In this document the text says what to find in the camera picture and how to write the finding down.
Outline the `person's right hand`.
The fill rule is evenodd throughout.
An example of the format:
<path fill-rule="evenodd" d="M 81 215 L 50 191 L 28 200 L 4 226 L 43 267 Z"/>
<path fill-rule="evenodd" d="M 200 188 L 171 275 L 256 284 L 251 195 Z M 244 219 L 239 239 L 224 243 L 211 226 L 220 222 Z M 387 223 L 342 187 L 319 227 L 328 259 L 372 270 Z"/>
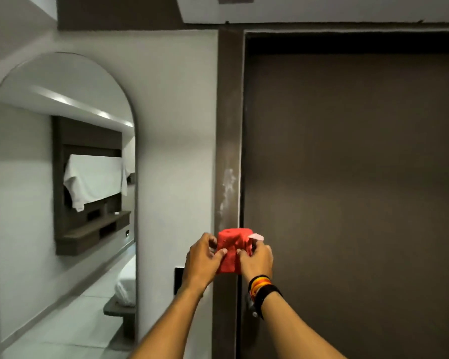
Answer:
<path fill-rule="evenodd" d="M 255 249 L 249 261 L 240 261 L 242 279 L 246 284 L 258 275 L 273 276 L 273 253 L 271 247 L 263 241 L 256 241 Z"/>

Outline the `person's left hand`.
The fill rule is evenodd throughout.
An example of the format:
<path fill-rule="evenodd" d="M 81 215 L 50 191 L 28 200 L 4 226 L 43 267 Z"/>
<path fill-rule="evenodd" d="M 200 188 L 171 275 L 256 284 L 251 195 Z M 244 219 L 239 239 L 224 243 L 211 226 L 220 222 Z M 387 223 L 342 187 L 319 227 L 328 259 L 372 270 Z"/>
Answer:
<path fill-rule="evenodd" d="M 204 294 L 219 268 L 212 264 L 212 256 L 218 251 L 216 247 L 217 239 L 210 233 L 204 233 L 190 247 L 186 256 L 180 292 L 192 290 L 199 295 Z"/>

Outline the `red cloth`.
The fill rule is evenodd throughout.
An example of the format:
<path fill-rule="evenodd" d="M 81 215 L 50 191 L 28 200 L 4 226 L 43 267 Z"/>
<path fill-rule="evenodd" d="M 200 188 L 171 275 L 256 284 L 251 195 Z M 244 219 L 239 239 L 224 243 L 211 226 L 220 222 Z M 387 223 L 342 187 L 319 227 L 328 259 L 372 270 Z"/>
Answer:
<path fill-rule="evenodd" d="M 227 254 L 221 261 L 216 272 L 220 274 L 241 274 L 240 260 L 237 255 L 238 250 L 244 250 L 249 256 L 253 253 L 253 245 L 257 241 L 264 241 L 264 237 L 254 233 L 248 228 L 230 228 L 222 230 L 217 235 L 217 247 L 219 251 L 226 249 Z"/>

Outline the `person's left forearm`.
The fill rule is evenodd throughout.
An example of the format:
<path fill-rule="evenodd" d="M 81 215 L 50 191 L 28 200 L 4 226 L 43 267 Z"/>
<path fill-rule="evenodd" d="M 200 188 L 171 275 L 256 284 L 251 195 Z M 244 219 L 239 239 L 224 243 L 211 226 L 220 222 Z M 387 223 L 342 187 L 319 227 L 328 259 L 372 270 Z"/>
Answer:
<path fill-rule="evenodd" d="M 128 359 L 184 359 L 192 321 L 205 289 L 184 284 Z"/>

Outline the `person's right forearm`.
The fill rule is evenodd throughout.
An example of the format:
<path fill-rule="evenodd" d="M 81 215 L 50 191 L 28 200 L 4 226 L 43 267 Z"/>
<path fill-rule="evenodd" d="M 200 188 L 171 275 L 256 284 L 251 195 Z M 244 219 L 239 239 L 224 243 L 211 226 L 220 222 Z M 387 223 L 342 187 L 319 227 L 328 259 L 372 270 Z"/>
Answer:
<path fill-rule="evenodd" d="M 261 306 L 278 359 L 347 359 L 309 327 L 277 292 Z"/>

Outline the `orange yellow striped wristband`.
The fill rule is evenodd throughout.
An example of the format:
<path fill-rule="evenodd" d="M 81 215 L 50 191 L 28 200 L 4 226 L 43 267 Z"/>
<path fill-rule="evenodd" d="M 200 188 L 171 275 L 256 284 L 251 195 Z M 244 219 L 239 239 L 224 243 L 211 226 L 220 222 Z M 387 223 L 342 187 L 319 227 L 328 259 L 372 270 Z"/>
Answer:
<path fill-rule="evenodd" d="M 272 282 L 269 277 L 264 276 L 264 275 L 258 276 L 256 278 L 254 278 L 252 280 L 252 282 L 250 282 L 249 294 L 253 301 L 255 300 L 255 297 L 256 297 L 258 291 L 262 287 L 267 286 L 267 285 L 272 285 Z"/>

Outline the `black wristband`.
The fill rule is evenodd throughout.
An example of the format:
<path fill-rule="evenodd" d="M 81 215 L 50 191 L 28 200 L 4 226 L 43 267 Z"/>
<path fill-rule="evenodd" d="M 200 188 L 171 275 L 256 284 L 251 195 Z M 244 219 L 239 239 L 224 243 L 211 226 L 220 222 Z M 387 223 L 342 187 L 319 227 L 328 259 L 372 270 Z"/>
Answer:
<path fill-rule="evenodd" d="M 249 294 L 249 296 L 250 296 L 250 298 L 251 298 L 251 301 L 252 301 L 252 304 L 253 304 L 253 307 L 254 307 L 254 309 L 255 309 L 255 311 L 256 311 L 258 317 L 261 318 L 262 320 L 264 320 L 263 313 L 262 313 L 262 305 L 263 305 L 263 303 L 264 303 L 264 300 L 267 298 L 267 296 L 269 296 L 271 293 L 274 293 L 274 292 L 276 292 L 276 293 L 278 293 L 279 295 L 282 296 L 282 294 L 281 294 L 280 290 L 277 288 L 277 286 L 275 286 L 275 285 L 272 283 L 272 285 L 267 285 L 267 286 L 262 287 L 262 288 L 258 291 L 258 293 L 257 293 L 257 295 L 256 295 L 254 301 L 252 300 L 252 298 L 251 298 L 251 296 L 250 296 L 250 294 Z"/>

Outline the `white bed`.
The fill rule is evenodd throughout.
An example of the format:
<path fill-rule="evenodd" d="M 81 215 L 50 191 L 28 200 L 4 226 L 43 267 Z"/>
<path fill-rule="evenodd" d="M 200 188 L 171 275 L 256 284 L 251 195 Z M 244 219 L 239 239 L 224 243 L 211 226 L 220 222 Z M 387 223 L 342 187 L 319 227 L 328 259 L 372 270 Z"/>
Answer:
<path fill-rule="evenodd" d="M 136 255 L 119 272 L 114 292 L 120 305 L 136 307 Z"/>

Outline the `dark bench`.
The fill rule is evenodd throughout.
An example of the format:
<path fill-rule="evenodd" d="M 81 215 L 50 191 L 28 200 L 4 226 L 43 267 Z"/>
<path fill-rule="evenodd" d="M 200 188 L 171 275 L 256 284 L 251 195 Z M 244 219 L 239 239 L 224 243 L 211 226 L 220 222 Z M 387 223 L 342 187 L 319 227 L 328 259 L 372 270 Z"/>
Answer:
<path fill-rule="evenodd" d="M 117 294 L 114 294 L 103 306 L 103 314 L 122 319 L 123 335 L 125 338 L 136 339 L 136 308 L 121 304 Z"/>

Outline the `white draped towel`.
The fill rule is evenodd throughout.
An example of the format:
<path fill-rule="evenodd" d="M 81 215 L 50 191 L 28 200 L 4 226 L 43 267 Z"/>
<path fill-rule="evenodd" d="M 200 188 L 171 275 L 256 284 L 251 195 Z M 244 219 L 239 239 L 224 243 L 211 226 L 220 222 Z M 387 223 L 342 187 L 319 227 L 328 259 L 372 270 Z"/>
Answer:
<path fill-rule="evenodd" d="M 126 168 L 121 157 L 70 155 L 64 173 L 72 207 L 84 211 L 85 205 L 116 194 L 128 195 Z"/>

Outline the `dark wooden wall unit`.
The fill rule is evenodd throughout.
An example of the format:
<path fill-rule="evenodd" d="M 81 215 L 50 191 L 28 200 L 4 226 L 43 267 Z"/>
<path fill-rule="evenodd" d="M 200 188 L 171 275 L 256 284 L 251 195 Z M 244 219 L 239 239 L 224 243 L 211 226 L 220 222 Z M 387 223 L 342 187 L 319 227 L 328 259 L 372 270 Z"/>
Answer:
<path fill-rule="evenodd" d="M 54 243 L 77 257 L 130 224 L 122 133 L 52 116 Z"/>

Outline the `arched wall mirror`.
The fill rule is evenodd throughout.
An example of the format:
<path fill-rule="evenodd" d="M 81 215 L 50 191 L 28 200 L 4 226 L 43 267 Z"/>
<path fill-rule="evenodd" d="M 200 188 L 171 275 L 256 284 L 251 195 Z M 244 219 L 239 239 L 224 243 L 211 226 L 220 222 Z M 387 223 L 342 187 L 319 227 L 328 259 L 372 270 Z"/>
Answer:
<path fill-rule="evenodd" d="M 50 52 L 0 82 L 0 359 L 125 359 L 135 126 L 119 82 Z"/>

